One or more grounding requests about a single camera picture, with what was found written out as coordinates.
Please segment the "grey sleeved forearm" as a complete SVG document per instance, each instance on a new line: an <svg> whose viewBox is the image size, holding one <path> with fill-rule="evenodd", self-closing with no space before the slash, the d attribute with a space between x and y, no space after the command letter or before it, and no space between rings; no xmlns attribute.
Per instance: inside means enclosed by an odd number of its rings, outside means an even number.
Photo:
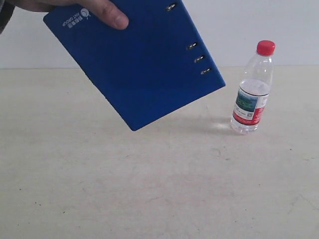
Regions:
<svg viewBox="0 0 319 239"><path fill-rule="evenodd" d="M15 6L5 0L0 0L0 34L10 21Z"/></svg>

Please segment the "person's bare hand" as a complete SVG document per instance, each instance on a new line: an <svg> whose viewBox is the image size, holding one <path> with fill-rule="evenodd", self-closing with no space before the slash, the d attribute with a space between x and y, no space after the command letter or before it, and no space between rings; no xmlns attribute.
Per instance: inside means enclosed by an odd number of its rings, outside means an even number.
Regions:
<svg viewBox="0 0 319 239"><path fill-rule="evenodd" d="M79 4L114 29L123 30L129 25L128 17L109 0L10 0L9 3L31 12L49 12L56 6Z"/></svg>

